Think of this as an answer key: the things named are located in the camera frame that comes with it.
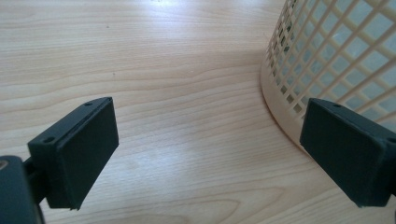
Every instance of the wooden surface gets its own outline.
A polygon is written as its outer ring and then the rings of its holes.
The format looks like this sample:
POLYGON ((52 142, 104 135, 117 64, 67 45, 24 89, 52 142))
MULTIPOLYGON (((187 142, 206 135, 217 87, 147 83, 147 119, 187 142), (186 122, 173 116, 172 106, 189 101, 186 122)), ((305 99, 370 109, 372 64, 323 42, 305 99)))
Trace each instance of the wooden surface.
POLYGON ((284 1, 1 1, 0 155, 113 96, 120 146, 48 223, 393 223, 276 126, 259 82, 284 1))

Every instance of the lattice pattern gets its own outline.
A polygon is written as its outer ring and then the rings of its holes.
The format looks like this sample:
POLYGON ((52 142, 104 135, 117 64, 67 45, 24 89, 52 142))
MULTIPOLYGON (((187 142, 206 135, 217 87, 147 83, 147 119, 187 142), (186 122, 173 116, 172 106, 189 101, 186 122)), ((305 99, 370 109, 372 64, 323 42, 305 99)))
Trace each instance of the lattice pattern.
POLYGON ((289 0, 266 55, 300 124, 317 97, 396 132, 396 1, 289 0))

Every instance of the basket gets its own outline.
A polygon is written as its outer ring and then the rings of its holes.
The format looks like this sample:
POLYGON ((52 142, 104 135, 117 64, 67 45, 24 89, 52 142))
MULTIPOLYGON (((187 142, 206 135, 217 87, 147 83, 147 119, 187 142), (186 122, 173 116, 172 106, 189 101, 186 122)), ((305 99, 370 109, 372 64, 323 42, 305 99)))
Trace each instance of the basket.
POLYGON ((396 132, 395 55, 395 0, 287 0, 262 63, 265 101, 298 146, 311 97, 396 132))

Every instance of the beige plastic basket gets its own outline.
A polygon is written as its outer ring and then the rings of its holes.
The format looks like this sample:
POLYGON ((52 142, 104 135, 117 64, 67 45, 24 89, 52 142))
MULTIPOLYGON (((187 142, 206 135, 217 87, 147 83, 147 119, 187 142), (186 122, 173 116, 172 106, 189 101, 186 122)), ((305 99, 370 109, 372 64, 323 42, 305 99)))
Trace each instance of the beige plastic basket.
POLYGON ((396 0, 287 0, 262 63, 265 100, 299 146, 310 97, 396 132, 396 0))

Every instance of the light wood tabletop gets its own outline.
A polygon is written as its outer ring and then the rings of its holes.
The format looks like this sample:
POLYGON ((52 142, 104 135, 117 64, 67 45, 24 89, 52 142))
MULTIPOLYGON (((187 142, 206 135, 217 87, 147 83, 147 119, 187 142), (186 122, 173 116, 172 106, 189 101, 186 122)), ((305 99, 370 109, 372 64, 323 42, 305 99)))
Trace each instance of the light wood tabletop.
POLYGON ((284 1, 1 1, 0 155, 112 96, 120 146, 48 223, 394 223, 276 125, 259 81, 284 1))

